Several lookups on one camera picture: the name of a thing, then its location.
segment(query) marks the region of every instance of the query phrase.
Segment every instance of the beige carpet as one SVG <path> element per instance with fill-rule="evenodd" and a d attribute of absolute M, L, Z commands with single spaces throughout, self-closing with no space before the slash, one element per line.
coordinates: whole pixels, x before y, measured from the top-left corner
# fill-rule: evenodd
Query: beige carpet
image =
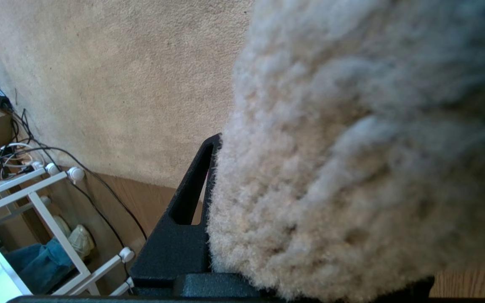
<path fill-rule="evenodd" d="M 0 0 L 0 88 L 42 142 L 175 187 L 227 121 L 251 2 Z"/>

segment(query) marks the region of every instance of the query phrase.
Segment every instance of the blue jeans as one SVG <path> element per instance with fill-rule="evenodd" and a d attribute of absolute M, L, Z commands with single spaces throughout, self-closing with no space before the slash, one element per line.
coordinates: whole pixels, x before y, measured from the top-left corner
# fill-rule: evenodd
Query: blue jeans
<path fill-rule="evenodd" d="M 48 293 L 74 268 L 55 238 L 11 251 L 5 258 L 34 295 Z"/>

